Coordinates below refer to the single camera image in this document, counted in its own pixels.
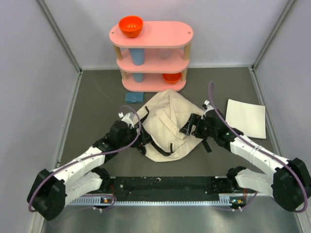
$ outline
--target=beige fabric bag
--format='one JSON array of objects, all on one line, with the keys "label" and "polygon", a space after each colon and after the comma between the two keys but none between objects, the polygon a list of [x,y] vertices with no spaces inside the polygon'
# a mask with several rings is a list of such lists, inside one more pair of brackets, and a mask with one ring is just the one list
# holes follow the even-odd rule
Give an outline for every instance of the beige fabric bag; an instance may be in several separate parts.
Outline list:
[{"label": "beige fabric bag", "polygon": [[155,162],[174,161],[185,157],[202,140],[179,132],[188,121],[191,113],[202,115],[204,111],[174,90],[158,92],[138,111],[140,118],[148,114],[143,126],[154,142],[165,152],[164,156],[151,144],[145,145],[146,156]]}]

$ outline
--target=orange bowl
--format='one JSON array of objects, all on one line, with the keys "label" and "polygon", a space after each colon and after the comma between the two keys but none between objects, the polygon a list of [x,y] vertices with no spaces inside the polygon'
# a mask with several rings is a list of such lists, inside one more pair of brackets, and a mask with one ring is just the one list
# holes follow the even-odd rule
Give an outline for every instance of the orange bowl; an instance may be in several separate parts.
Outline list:
[{"label": "orange bowl", "polygon": [[169,84],[174,84],[178,82],[181,78],[181,73],[176,73],[176,74],[162,74],[162,77],[164,80],[169,83]]},{"label": "orange bowl", "polygon": [[130,37],[136,37],[142,30],[143,21],[138,16],[127,16],[119,21],[119,28],[121,32]]}]

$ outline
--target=pink shelf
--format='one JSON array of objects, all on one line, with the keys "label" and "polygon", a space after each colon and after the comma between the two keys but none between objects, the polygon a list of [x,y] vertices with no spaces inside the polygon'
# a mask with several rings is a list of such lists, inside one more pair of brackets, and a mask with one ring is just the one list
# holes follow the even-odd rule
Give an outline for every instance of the pink shelf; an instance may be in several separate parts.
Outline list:
[{"label": "pink shelf", "polygon": [[133,64],[129,50],[122,51],[122,60],[117,59],[118,66],[130,73],[178,73],[187,68],[188,61],[184,61],[184,51],[171,49],[167,59],[160,58],[159,49],[145,49],[145,62],[140,66]]},{"label": "pink shelf", "polygon": [[134,92],[159,92],[167,89],[180,91],[186,85],[186,81],[178,81],[175,84],[168,84],[162,78],[162,74],[144,74],[144,80],[141,83],[135,82],[132,74],[127,74],[128,79],[122,80],[123,86]]},{"label": "pink shelf", "polygon": [[189,25],[178,21],[144,21],[139,36],[125,36],[118,25],[109,33],[110,40],[120,48],[171,48],[190,43],[193,31]]}]

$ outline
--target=black bag strap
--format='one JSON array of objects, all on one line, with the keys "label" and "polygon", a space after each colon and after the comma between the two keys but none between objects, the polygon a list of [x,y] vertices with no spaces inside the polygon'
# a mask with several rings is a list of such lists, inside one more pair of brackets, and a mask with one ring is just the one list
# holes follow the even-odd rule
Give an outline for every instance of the black bag strap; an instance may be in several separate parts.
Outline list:
[{"label": "black bag strap", "polygon": [[140,119],[141,122],[141,134],[140,134],[140,140],[143,143],[143,145],[140,145],[137,147],[137,149],[143,154],[146,155],[146,148],[144,147],[144,145],[146,144],[151,144],[155,150],[157,152],[159,152],[160,154],[162,154],[163,156],[170,156],[171,154],[173,154],[173,144],[171,143],[171,151],[170,152],[166,152],[164,151],[161,147],[159,147],[154,140],[152,139],[152,137],[150,136],[150,134],[148,134],[148,132],[145,130],[144,126],[142,125],[143,122],[147,119],[148,115],[149,115],[149,109],[147,108],[147,106],[145,106],[146,111],[148,112],[142,119]]}]

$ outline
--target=light blue cup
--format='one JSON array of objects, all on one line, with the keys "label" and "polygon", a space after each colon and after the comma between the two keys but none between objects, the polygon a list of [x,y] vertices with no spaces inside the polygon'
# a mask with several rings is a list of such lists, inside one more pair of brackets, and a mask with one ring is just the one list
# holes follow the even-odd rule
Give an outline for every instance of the light blue cup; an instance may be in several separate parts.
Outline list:
[{"label": "light blue cup", "polygon": [[141,83],[144,80],[144,74],[143,73],[133,73],[133,78],[135,82]]},{"label": "light blue cup", "polygon": [[145,50],[144,49],[128,49],[130,51],[132,61],[136,66],[140,66],[145,61]]}]

